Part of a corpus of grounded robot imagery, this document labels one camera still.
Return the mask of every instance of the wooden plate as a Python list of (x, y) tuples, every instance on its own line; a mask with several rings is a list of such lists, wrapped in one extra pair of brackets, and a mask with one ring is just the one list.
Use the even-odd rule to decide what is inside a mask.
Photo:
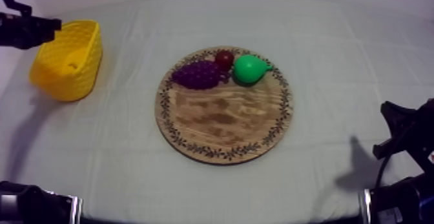
[(166, 140), (189, 158), (210, 164), (243, 163), (265, 154), (285, 134), (293, 115), (289, 85), (276, 67), (255, 85), (241, 87), (231, 79), (208, 90), (190, 90), (171, 81), (182, 65), (231, 51), (268, 59), (244, 48), (218, 46), (199, 50), (173, 66), (158, 88), (157, 124)]

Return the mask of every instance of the purple grapes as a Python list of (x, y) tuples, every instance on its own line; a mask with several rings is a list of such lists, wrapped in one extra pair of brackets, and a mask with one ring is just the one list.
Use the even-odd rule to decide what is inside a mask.
[(229, 73), (222, 72), (212, 61), (198, 61), (172, 73), (172, 80), (189, 89), (210, 89), (216, 87), (220, 81), (229, 80)]

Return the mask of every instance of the white tablecloth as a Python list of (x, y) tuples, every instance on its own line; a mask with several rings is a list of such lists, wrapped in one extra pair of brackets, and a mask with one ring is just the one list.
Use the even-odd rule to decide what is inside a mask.
[[(380, 104), (417, 108), (434, 93), (434, 26), (387, 10), (311, 0), (152, 0), (59, 18), (100, 23), (95, 89), (75, 103), (50, 100), (29, 84), (36, 49), (26, 52), (0, 100), (1, 174), (82, 197), (84, 213), (95, 218), (300, 223), (355, 214), (357, 192), (377, 174), (372, 146), (389, 137)], [(284, 139), (230, 167), (182, 156), (154, 119), (166, 71), (217, 45), (268, 57), (295, 102)], [(384, 178), (419, 172), (399, 154)]]

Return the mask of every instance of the yellow plastic basket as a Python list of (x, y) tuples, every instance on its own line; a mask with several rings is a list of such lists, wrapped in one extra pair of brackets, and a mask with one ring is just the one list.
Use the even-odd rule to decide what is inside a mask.
[(102, 53), (96, 21), (65, 23), (56, 38), (39, 49), (30, 81), (54, 99), (81, 99), (94, 87)]

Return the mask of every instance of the plastic fruit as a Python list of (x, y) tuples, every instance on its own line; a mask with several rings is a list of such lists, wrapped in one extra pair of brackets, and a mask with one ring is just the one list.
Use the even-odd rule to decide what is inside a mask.
[(255, 83), (273, 67), (256, 56), (240, 56), (234, 64), (234, 77), (242, 83)]
[(214, 62), (221, 70), (228, 72), (231, 70), (234, 63), (234, 55), (227, 50), (222, 50), (216, 54)]
[(172, 73), (172, 80), (189, 89), (209, 89), (220, 81), (228, 82), (230, 75), (222, 72), (212, 61), (198, 61), (183, 65)]

